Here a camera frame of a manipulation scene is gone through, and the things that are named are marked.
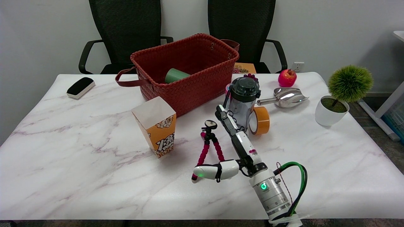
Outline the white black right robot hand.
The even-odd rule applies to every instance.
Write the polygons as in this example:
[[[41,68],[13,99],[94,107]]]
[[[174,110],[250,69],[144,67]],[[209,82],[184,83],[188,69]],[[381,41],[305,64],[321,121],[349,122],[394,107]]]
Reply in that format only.
[[[222,105],[218,105],[215,116],[230,136],[231,143],[239,159],[225,160],[218,138],[212,132],[212,130],[218,128],[218,124],[213,120],[206,120],[205,127],[201,128],[201,137],[204,139],[204,146],[198,163],[193,170],[191,180],[196,182],[198,178],[205,178],[215,180],[219,183],[221,180],[234,177],[239,172],[242,172],[244,176],[252,177],[258,171],[266,169],[266,165],[263,164],[244,128],[237,126],[233,115]],[[211,143],[216,149],[219,159],[218,164],[204,164]]]

